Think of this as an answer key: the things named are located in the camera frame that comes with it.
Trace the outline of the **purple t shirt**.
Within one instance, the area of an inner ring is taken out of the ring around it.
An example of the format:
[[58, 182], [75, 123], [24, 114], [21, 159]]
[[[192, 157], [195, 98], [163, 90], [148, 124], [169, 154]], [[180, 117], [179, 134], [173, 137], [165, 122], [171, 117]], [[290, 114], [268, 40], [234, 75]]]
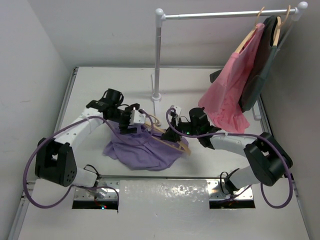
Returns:
[[121, 134], [120, 137], [133, 145], [124, 143], [117, 137], [120, 133], [119, 125], [110, 122], [116, 133], [111, 134], [111, 140], [103, 150], [105, 156], [118, 160], [131, 170], [162, 171], [165, 170], [183, 154], [189, 154], [189, 143], [183, 137], [180, 142], [162, 141], [162, 133], [155, 131], [152, 138], [144, 125], [137, 125], [137, 133]]

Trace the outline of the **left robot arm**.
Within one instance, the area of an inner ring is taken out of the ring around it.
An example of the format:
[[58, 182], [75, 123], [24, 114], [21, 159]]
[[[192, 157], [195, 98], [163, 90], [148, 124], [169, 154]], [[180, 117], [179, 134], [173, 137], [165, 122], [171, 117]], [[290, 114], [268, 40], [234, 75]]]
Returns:
[[138, 103], [121, 109], [124, 96], [109, 88], [99, 100], [90, 101], [81, 115], [65, 130], [38, 143], [35, 175], [63, 187], [94, 187], [98, 174], [77, 167], [75, 151], [95, 129], [107, 121], [118, 124], [121, 134], [136, 133], [136, 125], [144, 124], [146, 115]]

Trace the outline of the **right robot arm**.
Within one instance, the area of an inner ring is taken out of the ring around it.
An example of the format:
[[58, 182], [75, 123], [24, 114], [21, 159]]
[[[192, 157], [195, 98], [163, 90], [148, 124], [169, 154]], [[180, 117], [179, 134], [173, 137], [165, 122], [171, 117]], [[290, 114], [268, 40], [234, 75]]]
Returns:
[[172, 106], [165, 114], [168, 129], [161, 139], [173, 143], [183, 137], [197, 139], [204, 147], [224, 150], [247, 159], [249, 165], [237, 168], [224, 178], [221, 190], [231, 195], [239, 189], [255, 184], [273, 186], [283, 175], [289, 175], [293, 161], [275, 138], [263, 132], [260, 135], [222, 132], [210, 124], [203, 108], [189, 111], [189, 121], [180, 119], [179, 111]]

